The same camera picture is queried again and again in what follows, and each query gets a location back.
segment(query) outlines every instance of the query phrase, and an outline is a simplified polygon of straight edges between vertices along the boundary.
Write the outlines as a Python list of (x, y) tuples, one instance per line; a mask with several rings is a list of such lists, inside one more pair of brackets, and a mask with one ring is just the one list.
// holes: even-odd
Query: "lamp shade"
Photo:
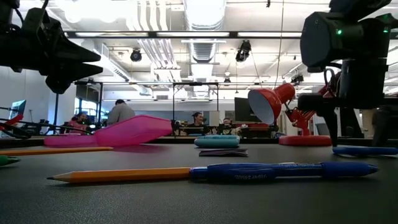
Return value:
[(282, 104), (291, 100), (294, 95), (294, 86), (285, 83), (275, 90), (251, 90), (248, 94), (248, 100), (253, 113), (264, 124), (273, 124), (280, 114)]

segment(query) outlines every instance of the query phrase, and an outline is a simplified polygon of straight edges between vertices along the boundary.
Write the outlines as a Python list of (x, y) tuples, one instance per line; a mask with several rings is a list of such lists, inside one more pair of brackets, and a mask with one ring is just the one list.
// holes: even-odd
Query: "pink plastic object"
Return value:
[(100, 129), (91, 136), (59, 136), (44, 139), (46, 146), (97, 145), (108, 147), (142, 144), (172, 132), (170, 120), (138, 115)]

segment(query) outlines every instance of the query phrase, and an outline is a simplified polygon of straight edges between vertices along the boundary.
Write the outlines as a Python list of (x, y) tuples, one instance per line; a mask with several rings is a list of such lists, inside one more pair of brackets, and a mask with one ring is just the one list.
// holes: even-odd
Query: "blue pen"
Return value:
[(378, 168), (376, 166), (362, 162), (321, 162), (318, 164), (239, 163), (195, 167), (190, 170), (190, 176), (193, 179), (247, 182), (269, 180), (276, 177), (362, 177), (377, 171)]
[(397, 155), (398, 148), (393, 147), (333, 147), (335, 154), (358, 156)]

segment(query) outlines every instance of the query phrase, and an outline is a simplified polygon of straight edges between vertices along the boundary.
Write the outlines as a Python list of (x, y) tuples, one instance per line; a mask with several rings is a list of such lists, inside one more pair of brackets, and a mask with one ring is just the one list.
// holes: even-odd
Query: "orange pencil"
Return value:
[(44, 154), (58, 154), (70, 152), (96, 152), (96, 151), (109, 151), (112, 147), (80, 147), (80, 148), (62, 148), (62, 149), (23, 149), (23, 150), (8, 150), (0, 151), (3, 156), (28, 156), (28, 155), (44, 155)]
[(118, 182), (127, 180), (164, 180), (187, 179), (190, 168), (133, 169), (133, 170), (99, 170), (75, 171), (48, 177), (48, 180), (59, 180), (68, 183)]

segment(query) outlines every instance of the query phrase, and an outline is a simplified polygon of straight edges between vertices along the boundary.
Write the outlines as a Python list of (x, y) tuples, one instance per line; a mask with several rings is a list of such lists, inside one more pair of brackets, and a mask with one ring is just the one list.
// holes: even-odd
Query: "dark tabletop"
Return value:
[[(198, 157), (191, 144), (116, 152), (24, 156), (0, 167), (0, 223), (397, 223), (396, 159), (350, 159), (330, 147), (243, 145), (249, 157)], [(195, 167), (222, 162), (361, 161), (359, 179), (284, 179), (222, 185), (182, 181), (69, 185), (46, 177), (74, 170)]]

